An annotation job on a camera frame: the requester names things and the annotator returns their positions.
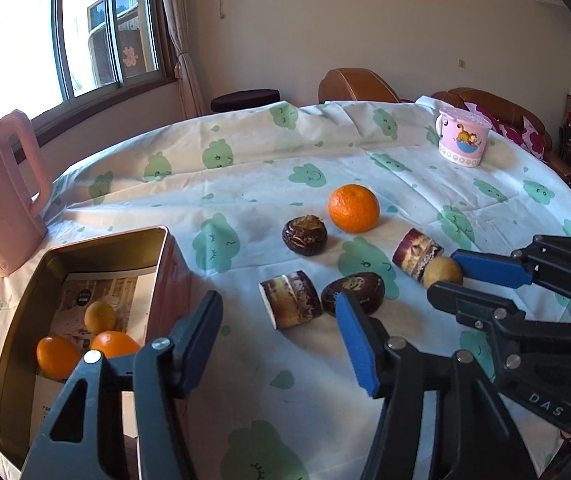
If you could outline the yellow round fruit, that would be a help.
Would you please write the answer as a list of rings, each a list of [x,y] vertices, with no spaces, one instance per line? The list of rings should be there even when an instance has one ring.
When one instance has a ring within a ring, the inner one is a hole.
[[[455,260],[448,257],[436,257],[424,269],[422,283],[425,288],[444,281],[457,285],[463,284],[463,272],[461,266]]]

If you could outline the smooth orange kumquat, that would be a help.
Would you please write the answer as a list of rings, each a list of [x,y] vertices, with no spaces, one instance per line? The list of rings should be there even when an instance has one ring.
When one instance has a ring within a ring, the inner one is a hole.
[[[55,380],[69,378],[80,360],[77,348],[60,336],[47,336],[39,340],[36,357],[40,370]]]

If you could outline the brown longan fruit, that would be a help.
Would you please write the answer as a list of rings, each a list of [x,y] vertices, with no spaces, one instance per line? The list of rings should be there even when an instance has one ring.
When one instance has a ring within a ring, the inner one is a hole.
[[[84,326],[93,335],[99,335],[106,330],[114,330],[117,322],[116,311],[106,301],[96,300],[84,311]]]

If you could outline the sugarcane piece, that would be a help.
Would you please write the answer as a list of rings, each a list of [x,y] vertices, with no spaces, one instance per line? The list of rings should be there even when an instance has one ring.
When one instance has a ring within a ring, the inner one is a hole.
[[[443,251],[444,248],[432,237],[412,228],[397,245],[392,262],[415,281],[421,282],[427,265]]]
[[[323,313],[317,289],[302,270],[263,281],[258,289],[275,330],[308,323]]]

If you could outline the dark chestnut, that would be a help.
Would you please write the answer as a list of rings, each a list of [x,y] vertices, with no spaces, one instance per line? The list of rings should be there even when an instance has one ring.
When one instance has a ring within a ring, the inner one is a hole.
[[[328,230],[323,221],[314,214],[296,217],[287,221],[281,234],[283,243],[292,252],[301,256],[319,255],[328,241]]]
[[[334,316],[336,297],[344,292],[353,295],[366,314],[373,314],[383,304],[385,284],[383,278],[374,272],[359,272],[344,276],[322,290],[320,302],[323,311]]]

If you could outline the floral pink cushion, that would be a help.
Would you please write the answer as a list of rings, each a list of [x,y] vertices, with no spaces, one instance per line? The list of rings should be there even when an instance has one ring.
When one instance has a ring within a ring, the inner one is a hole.
[[[487,118],[491,122],[491,125],[493,125],[493,129],[496,132],[500,133],[514,144],[517,144],[517,146],[522,150],[528,151],[529,154],[539,160],[543,160],[545,158],[545,138],[543,137],[543,134],[534,127],[528,118],[523,118],[523,125],[521,126],[511,126],[506,122],[502,122],[493,114],[489,113],[488,110],[485,110],[484,107],[475,103],[465,102],[465,106],[470,112]]]

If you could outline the printed paper sheet in tin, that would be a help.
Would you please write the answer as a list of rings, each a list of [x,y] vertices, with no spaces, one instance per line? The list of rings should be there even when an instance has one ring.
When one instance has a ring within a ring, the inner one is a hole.
[[[35,440],[66,379],[92,349],[122,356],[144,345],[156,269],[71,273],[55,301],[53,318],[36,345],[37,375],[29,439]]]

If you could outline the pink cartoon mug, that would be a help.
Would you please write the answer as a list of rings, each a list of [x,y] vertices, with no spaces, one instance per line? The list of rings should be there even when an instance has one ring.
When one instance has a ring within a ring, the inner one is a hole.
[[[492,126],[481,114],[452,106],[442,107],[435,122],[439,154],[463,167],[479,166]]]

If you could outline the mandarin orange on table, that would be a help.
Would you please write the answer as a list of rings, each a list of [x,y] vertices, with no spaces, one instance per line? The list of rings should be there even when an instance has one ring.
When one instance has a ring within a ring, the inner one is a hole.
[[[380,204],[369,188],[346,184],[330,195],[328,213],[340,230],[351,234],[364,233],[378,224]]]

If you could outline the brown leather sofa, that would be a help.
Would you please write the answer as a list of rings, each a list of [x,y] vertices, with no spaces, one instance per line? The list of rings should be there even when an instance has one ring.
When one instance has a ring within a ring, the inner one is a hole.
[[[501,96],[484,90],[460,87],[447,91],[438,91],[433,94],[433,98],[444,101],[454,107],[465,108],[465,102],[475,103],[489,113],[493,114],[502,122],[511,126],[523,125],[523,118],[526,117],[534,127],[543,134],[546,141],[545,158],[543,162],[547,164],[559,177],[571,188],[571,168],[566,165],[561,158],[553,152],[553,143],[543,122],[532,112],[511,102]]]

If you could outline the dark chestnut far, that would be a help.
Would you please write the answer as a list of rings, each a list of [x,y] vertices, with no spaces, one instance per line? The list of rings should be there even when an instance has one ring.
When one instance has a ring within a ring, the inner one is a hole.
[[[281,234],[283,243],[292,252],[301,256],[319,255],[328,241],[328,230],[323,221],[314,214],[296,217],[287,221]]]

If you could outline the pink electric kettle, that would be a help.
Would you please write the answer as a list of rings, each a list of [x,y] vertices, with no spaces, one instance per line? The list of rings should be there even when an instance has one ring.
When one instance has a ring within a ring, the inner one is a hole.
[[[32,197],[20,174],[12,137],[20,146],[39,185]],[[20,110],[0,118],[0,278],[19,269],[46,236],[42,212],[52,196],[53,183],[40,154],[31,120]]]

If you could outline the black round stool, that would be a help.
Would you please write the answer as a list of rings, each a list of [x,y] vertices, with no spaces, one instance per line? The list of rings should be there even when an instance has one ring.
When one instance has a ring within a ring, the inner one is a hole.
[[[210,110],[213,113],[227,113],[265,106],[280,100],[281,94],[276,89],[240,90],[212,99]]]

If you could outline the beige curtain right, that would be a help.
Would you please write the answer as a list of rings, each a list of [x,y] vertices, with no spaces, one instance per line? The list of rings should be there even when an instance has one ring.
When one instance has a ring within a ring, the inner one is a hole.
[[[186,119],[207,113],[189,49],[186,0],[163,0],[168,32],[174,48],[174,76],[179,84],[180,106]]]

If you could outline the window with dark frame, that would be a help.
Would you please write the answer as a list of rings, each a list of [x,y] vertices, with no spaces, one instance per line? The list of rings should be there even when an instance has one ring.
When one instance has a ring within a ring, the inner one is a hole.
[[[162,0],[0,0],[0,117],[42,140],[172,78]]]

